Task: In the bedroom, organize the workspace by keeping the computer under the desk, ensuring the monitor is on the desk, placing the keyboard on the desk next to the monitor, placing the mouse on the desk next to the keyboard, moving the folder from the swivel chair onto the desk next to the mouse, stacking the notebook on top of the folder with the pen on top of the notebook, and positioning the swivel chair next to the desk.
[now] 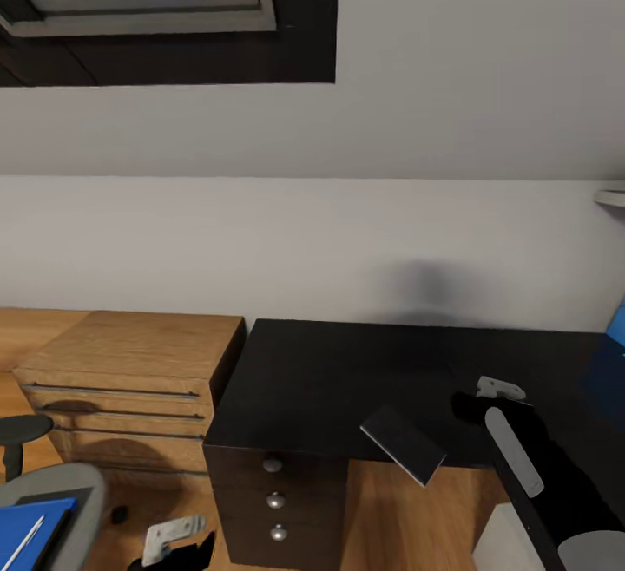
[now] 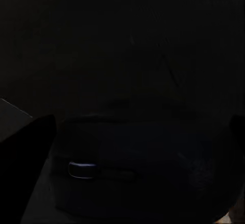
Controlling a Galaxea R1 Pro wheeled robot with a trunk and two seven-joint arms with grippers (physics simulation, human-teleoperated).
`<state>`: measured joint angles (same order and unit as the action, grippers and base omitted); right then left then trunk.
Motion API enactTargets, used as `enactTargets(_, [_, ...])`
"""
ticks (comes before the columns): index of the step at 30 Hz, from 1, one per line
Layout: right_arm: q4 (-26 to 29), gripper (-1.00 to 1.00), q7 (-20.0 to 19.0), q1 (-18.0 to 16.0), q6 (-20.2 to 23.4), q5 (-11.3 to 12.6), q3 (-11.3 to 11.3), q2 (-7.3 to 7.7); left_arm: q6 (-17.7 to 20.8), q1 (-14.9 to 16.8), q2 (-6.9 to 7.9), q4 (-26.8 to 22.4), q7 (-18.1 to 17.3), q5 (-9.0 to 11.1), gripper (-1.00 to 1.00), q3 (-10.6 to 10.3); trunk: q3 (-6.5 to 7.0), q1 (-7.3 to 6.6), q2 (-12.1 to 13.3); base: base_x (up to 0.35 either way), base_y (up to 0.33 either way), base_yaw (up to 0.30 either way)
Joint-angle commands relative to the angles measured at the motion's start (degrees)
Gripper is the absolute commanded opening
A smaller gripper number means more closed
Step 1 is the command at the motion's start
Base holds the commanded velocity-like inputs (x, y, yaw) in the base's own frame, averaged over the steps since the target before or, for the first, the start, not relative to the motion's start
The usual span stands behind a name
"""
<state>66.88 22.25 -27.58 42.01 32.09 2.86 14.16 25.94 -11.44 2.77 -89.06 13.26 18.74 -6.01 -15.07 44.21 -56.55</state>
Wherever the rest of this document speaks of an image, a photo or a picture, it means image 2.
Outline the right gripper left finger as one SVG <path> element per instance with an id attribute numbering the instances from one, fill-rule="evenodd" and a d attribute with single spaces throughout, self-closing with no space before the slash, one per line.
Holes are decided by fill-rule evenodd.
<path id="1" fill-rule="evenodd" d="M 0 224 L 19 224 L 57 134 L 54 115 L 0 142 Z"/>

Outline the mouse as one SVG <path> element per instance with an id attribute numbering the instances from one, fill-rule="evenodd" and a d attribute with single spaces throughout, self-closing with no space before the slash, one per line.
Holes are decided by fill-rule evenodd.
<path id="1" fill-rule="evenodd" d="M 242 150 L 223 122 L 148 97 L 107 99 L 66 118 L 49 156 L 53 205 L 80 224 L 212 224 L 245 180 Z"/>

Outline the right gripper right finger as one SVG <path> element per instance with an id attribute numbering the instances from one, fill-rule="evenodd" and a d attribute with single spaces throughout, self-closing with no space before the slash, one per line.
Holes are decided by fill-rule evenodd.
<path id="1" fill-rule="evenodd" d="M 234 114 L 231 118 L 229 129 L 237 139 L 245 157 L 245 117 Z"/>

